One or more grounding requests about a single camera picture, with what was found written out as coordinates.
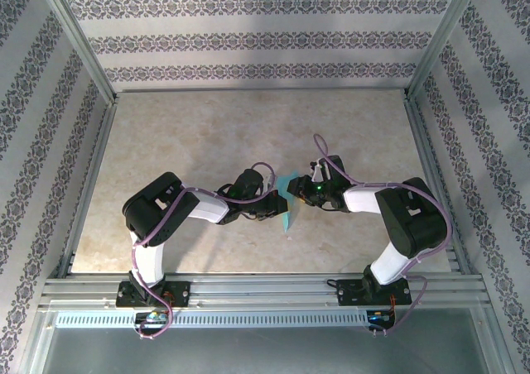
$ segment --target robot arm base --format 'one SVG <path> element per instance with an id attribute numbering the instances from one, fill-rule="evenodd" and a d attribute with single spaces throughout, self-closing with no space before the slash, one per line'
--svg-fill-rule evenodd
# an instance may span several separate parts
<path id="1" fill-rule="evenodd" d="M 189 281 L 168 281 L 166 277 L 156 283 L 151 290 L 162 297 L 171 306 L 185 308 L 190 300 Z M 119 284 L 116 308 L 163 307 L 160 301 L 149 295 L 138 283 L 133 273 L 129 272 L 129 280 Z"/>
<path id="2" fill-rule="evenodd" d="M 228 186 L 229 190 L 225 193 L 224 189 Z M 285 213 L 288 210 L 287 201 L 278 194 L 277 190 L 263 196 L 257 202 L 244 203 L 244 200 L 255 198 L 259 190 L 263 192 L 263 186 L 263 177 L 256 170 L 246 169 L 233 185 L 228 184 L 218 191 L 220 196 L 240 200 L 242 203 L 227 203 L 222 199 L 201 192 L 200 189 L 187 189 L 188 191 L 181 197 L 163 227 L 150 237 L 145 246 L 134 248 L 137 270 L 130 272 L 129 282 L 125 282 L 127 284 L 123 285 L 122 297 L 118 295 L 117 301 L 122 300 L 123 295 L 128 295 L 122 301 L 124 306 L 160 305 L 160 301 L 144 290 L 140 284 L 140 279 L 154 294 L 164 299 L 166 298 L 165 294 L 173 295 L 172 299 L 175 301 L 178 301 L 175 293 L 188 295 L 189 283 L 187 289 L 181 290 L 177 285 L 186 287 L 186 282 L 165 281 L 162 270 L 162 255 L 166 240 L 188 217 L 205 219 L 210 223 L 224 225 L 237 219 L 241 213 L 251 214 L 259 221 Z M 171 205 L 174 204 L 184 188 L 182 181 L 175 174 L 166 172 L 125 203 L 122 213 L 125 216 L 126 226 L 131 233 L 133 245 L 153 232 L 153 229 L 166 216 Z"/>
<path id="3" fill-rule="evenodd" d="M 364 270 L 362 279 L 328 280 L 328 285 L 337 289 L 339 306 L 386 306 L 391 304 L 392 295 L 396 305 L 412 303 L 407 280 L 402 278 L 388 285 L 380 285 L 370 266 Z"/>

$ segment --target black mounting plate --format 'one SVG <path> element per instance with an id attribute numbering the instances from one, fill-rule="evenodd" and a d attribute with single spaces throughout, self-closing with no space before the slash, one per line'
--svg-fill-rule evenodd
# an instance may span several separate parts
<path id="1" fill-rule="evenodd" d="M 190 300 L 189 281 L 165 281 L 161 290 L 157 290 L 158 295 L 169 293 L 174 300 L 171 306 L 185 308 Z M 141 308 L 141 307 L 162 307 L 163 305 L 154 298 L 145 301 L 138 293 L 133 283 L 124 280 L 119 284 L 118 295 L 116 297 L 116 308 Z"/>
<path id="2" fill-rule="evenodd" d="M 341 279 L 336 281 L 339 306 L 380 306 L 390 305 L 390 296 L 396 299 L 396 305 L 410 305 L 412 303 L 408 282 L 405 279 L 384 285 L 381 290 L 371 297 L 363 288 L 362 279 Z"/>

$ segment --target metal panel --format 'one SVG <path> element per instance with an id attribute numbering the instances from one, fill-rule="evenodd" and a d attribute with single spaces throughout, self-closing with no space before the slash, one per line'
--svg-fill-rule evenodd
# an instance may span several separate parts
<path id="1" fill-rule="evenodd" d="M 490 306 L 482 276 L 456 273 L 426 273 L 429 281 L 418 309 L 473 308 Z M 360 274 L 310 275 L 171 275 L 169 281 L 189 281 L 190 303 L 184 311 L 341 311 L 328 279 L 360 278 Z M 46 282 L 40 311 L 115 310 L 116 293 L 122 275 L 69 276 Z M 412 298 L 422 288 L 420 280 L 409 281 Z"/>

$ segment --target white cable tray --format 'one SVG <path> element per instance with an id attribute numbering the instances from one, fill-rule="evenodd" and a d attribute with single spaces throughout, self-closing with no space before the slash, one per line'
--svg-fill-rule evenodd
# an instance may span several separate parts
<path id="1" fill-rule="evenodd" d="M 135 312 L 60 312 L 57 328 L 130 328 Z M 285 328 L 366 326 L 365 310 L 289 312 L 175 312 L 175 328 Z"/>

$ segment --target beige marble floor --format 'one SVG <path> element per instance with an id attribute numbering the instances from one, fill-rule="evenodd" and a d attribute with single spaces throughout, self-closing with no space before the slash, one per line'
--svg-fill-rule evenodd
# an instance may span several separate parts
<path id="1" fill-rule="evenodd" d="M 269 90 L 125 93 L 75 255 L 74 272 L 130 269 L 123 203 L 165 171 L 218 189 L 256 161 L 279 175 L 306 174 L 328 141 L 357 179 L 423 176 L 398 90 Z M 184 272 L 362 271 L 388 243 L 371 213 L 325 213 L 304 204 L 282 219 L 226 226 L 188 219 L 166 244 L 164 269 Z M 445 253 L 419 271 L 449 271 Z"/>

